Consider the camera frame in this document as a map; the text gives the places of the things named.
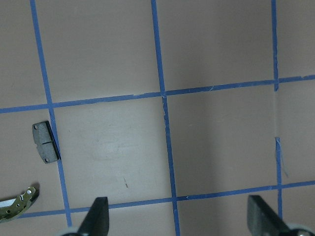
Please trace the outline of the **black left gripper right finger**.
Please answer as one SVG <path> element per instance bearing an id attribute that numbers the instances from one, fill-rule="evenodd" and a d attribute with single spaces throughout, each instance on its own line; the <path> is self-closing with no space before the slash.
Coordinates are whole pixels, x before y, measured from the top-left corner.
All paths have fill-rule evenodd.
<path id="1" fill-rule="evenodd" d="M 290 236 L 291 229 L 260 195 L 249 195 L 247 227 L 252 236 Z"/>

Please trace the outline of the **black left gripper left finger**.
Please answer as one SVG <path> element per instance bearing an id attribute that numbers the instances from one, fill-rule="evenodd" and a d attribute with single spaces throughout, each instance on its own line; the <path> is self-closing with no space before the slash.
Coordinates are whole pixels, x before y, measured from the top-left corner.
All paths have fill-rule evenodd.
<path id="1" fill-rule="evenodd" d="M 109 233 L 109 205 L 107 197 L 97 197 L 77 234 L 79 236 L 107 236 Z"/>

